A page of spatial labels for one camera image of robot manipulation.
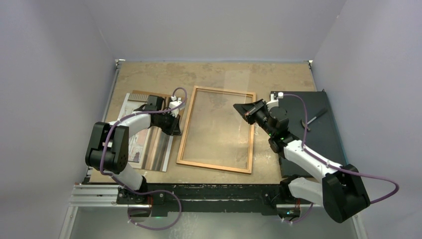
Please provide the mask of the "plant photo print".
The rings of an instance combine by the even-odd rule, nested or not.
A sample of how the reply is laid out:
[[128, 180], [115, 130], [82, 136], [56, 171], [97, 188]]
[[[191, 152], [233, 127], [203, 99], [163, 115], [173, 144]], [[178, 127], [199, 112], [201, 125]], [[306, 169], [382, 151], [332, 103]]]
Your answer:
[[[119, 119], [124, 117], [121, 109]], [[136, 169], [166, 172], [173, 139], [173, 136], [163, 133], [158, 127], [138, 132], [129, 139], [128, 163]]]

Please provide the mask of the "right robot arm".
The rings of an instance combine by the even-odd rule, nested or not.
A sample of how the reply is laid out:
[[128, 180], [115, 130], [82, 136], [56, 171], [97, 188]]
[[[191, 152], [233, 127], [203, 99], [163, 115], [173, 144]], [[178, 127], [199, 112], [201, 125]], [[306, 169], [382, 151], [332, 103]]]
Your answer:
[[287, 203], [304, 199], [323, 206], [337, 223], [368, 208], [371, 201], [359, 171], [351, 164], [342, 166], [308, 149], [304, 140], [289, 131], [286, 111], [277, 101], [260, 99], [234, 104], [234, 109], [250, 125], [257, 124], [269, 135], [272, 151], [308, 172], [314, 181], [293, 175], [280, 183], [279, 197]]

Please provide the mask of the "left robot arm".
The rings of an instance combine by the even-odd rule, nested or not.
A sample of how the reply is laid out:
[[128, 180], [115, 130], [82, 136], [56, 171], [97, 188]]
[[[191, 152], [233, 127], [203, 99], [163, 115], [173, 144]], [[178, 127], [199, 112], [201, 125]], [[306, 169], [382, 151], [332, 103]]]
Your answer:
[[114, 122], [97, 122], [93, 126], [85, 162], [102, 175], [110, 176], [129, 191], [129, 197], [141, 204], [152, 192], [148, 190], [146, 178], [129, 165], [129, 139], [142, 130], [159, 128], [168, 136], [180, 136], [179, 111], [186, 100], [171, 96], [169, 105], [165, 99], [149, 95], [146, 103], [131, 114]]

